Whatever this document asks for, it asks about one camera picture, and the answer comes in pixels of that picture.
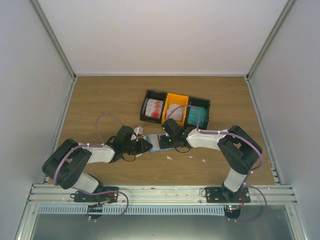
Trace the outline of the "aluminium front rail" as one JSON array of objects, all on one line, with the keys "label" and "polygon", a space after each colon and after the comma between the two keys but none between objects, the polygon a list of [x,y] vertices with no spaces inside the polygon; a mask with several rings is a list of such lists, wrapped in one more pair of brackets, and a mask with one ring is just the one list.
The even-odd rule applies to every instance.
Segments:
[{"label": "aluminium front rail", "polygon": [[[207,202],[205,187],[202,185],[119,185],[119,192],[124,193],[131,206],[206,206],[206,205],[241,205],[242,198],[236,202]],[[249,205],[297,205],[293,189],[289,185],[258,185],[248,188]],[[28,204],[66,204],[75,205],[70,197],[75,189],[64,190],[52,184],[34,184],[27,198]]]}]

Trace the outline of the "red white cards stack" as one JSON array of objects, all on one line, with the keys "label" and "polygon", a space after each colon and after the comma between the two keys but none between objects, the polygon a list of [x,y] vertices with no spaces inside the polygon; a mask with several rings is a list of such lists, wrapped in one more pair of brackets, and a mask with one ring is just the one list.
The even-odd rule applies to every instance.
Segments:
[{"label": "red white cards stack", "polygon": [[161,117],[163,101],[157,99],[148,99],[144,115],[146,117],[159,119]]}]

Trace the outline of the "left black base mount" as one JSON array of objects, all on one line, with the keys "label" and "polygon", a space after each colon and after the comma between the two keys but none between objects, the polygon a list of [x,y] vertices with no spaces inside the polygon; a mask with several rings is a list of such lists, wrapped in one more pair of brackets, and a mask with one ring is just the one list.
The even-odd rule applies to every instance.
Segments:
[{"label": "left black base mount", "polygon": [[70,198],[76,203],[116,203],[118,201],[117,186],[103,186],[97,189],[93,194],[87,194],[82,191],[76,191],[70,194]]}]

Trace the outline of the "black bin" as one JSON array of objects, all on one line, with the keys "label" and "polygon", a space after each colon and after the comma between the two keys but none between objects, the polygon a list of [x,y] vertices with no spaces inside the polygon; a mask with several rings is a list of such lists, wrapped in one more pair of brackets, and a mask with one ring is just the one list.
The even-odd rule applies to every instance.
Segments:
[{"label": "black bin", "polygon": [[167,99],[167,92],[147,90],[140,108],[140,120],[160,124]]},{"label": "black bin", "polygon": [[196,127],[198,122],[198,113],[200,117],[199,129],[206,130],[210,118],[210,106],[211,102],[208,99],[189,97],[188,105],[193,107],[187,107],[186,119],[184,127]]}]

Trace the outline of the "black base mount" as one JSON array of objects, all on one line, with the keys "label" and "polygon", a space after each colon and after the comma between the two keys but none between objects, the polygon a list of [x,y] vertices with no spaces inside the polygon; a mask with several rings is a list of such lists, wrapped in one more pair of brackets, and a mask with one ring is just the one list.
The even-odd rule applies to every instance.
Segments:
[{"label": "black base mount", "polygon": [[87,194],[82,191],[76,191],[70,194],[70,198],[76,203],[116,203],[118,201],[117,186],[103,186],[97,189],[93,194]]},{"label": "black base mount", "polygon": [[232,192],[225,187],[205,187],[201,195],[205,197],[207,203],[215,204],[242,204],[250,203],[251,198],[247,188],[239,188],[238,191]]}]

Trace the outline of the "blue card holder wallet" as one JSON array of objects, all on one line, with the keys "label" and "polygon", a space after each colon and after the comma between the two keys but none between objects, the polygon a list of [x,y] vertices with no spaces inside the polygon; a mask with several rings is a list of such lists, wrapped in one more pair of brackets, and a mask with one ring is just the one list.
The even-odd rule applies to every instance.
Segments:
[{"label": "blue card holder wallet", "polygon": [[174,150],[173,147],[162,147],[161,146],[161,136],[166,136],[165,133],[156,133],[156,134],[148,134],[144,138],[145,140],[152,144],[152,148],[148,151],[148,153],[159,153],[164,151]]}]

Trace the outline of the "white red cards pile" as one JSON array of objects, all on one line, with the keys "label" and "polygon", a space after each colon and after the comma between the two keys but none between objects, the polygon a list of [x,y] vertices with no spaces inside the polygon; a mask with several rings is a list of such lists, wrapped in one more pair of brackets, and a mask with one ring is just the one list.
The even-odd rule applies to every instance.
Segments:
[{"label": "white red cards pile", "polygon": [[184,116],[184,107],[175,103],[170,103],[166,111],[166,119],[172,118],[177,122],[181,122]]}]

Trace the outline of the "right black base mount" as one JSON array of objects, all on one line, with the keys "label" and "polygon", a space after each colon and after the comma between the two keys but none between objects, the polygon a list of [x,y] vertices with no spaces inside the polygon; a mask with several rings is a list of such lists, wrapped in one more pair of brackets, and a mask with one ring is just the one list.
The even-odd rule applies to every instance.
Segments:
[{"label": "right black base mount", "polygon": [[207,203],[215,204],[242,204],[250,203],[251,198],[247,188],[239,188],[238,191],[232,192],[225,187],[205,187],[201,195],[205,197]]}]

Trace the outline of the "left black bin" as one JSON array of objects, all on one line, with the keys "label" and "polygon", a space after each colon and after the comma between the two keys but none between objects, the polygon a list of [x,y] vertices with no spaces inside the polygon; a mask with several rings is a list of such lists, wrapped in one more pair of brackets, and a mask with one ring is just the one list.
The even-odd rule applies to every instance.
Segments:
[{"label": "left black bin", "polygon": [[140,108],[140,120],[160,124],[167,99],[167,92],[147,90]]}]

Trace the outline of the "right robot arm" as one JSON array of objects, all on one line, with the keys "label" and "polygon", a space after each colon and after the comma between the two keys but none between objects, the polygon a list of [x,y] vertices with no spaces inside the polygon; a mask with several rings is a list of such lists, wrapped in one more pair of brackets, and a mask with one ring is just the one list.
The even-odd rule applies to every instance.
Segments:
[{"label": "right robot arm", "polygon": [[161,127],[166,133],[164,142],[178,150],[204,148],[222,153],[230,166],[229,173],[220,187],[223,200],[234,202],[240,195],[249,175],[264,162],[262,148],[239,126],[227,130],[202,130],[196,127],[184,129],[172,119],[167,119]]}]

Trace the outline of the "teal cards stack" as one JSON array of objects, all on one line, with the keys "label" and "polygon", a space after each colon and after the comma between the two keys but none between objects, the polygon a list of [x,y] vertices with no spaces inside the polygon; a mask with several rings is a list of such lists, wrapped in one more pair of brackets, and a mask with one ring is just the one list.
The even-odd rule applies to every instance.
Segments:
[{"label": "teal cards stack", "polygon": [[206,122],[207,110],[204,107],[190,107],[187,117],[187,124],[196,126],[199,120],[199,127],[204,127]]}]

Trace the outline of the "white magnetic stripe card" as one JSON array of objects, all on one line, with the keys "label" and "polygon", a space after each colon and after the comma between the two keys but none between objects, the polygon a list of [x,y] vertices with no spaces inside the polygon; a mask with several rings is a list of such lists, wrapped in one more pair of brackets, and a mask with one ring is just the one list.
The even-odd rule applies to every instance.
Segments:
[{"label": "white magnetic stripe card", "polygon": [[160,149],[160,135],[159,134],[150,134],[149,142],[152,144],[152,149],[159,150]]}]

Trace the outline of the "yellow bin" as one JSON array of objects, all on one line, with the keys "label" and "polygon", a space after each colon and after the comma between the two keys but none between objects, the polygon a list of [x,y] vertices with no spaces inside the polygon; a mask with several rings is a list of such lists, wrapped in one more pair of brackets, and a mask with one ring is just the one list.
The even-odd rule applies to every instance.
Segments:
[{"label": "yellow bin", "polygon": [[162,111],[161,123],[163,124],[167,118],[172,118],[183,127],[187,115],[188,101],[189,97],[186,95],[168,93]]}]

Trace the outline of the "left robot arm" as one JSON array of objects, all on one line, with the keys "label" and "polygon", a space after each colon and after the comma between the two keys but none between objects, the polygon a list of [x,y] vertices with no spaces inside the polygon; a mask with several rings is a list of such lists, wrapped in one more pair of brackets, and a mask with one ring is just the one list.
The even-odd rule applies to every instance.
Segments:
[{"label": "left robot arm", "polygon": [[129,126],[122,126],[116,135],[102,144],[78,143],[72,138],[65,140],[44,162],[42,172],[53,180],[54,185],[85,193],[92,202],[103,197],[104,184],[84,170],[88,164],[114,163],[124,160],[125,155],[144,154],[153,145]]}]

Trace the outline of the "right black bin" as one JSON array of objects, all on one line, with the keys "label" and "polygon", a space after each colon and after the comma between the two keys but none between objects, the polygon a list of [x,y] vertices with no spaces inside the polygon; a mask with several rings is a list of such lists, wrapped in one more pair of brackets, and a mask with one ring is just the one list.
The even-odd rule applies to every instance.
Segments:
[{"label": "right black bin", "polygon": [[193,107],[187,107],[186,119],[184,127],[196,127],[198,122],[198,113],[200,117],[199,129],[206,130],[210,118],[210,106],[211,102],[208,99],[189,97],[188,105]]}]

